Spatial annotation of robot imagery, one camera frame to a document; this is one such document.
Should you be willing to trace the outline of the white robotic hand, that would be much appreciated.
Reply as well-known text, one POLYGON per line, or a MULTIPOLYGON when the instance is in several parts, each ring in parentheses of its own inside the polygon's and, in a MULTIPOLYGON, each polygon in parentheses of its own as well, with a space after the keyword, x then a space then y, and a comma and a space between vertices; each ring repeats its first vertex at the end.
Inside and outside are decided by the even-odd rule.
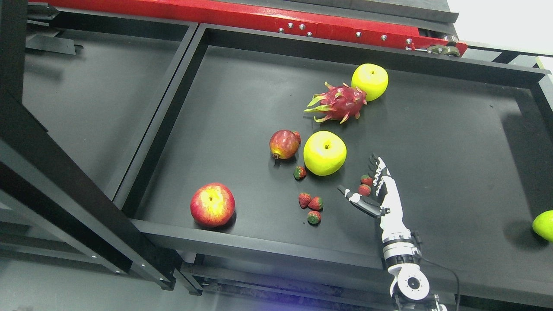
POLYGON ((395 180, 389 176, 388 168, 381 157, 372 153, 369 157, 369 176, 372 182, 369 184, 372 196, 377 196, 378 203, 371 197, 338 185, 338 191, 345 197, 352 206, 369 215, 380 217, 380 228, 382 229, 382 242, 393 239, 410 238, 411 231, 403 222, 403 207, 395 180))

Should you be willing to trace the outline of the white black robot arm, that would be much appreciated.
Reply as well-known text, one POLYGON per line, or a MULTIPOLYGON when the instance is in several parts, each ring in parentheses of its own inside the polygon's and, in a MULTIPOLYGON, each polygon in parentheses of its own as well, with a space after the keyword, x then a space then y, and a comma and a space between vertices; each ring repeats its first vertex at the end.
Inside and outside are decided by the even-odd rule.
POLYGON ((393 276, 389 295, 397 311, 446 311, 437 294, 431 293, 430 282, 420 267, 423 259, 417 241, 403 221, 403 207, 389 167, 375 154, 369 158, 371 193, 363 195, 339 185, 338 191, 356 209, 379 220, 385 268, 393 276))

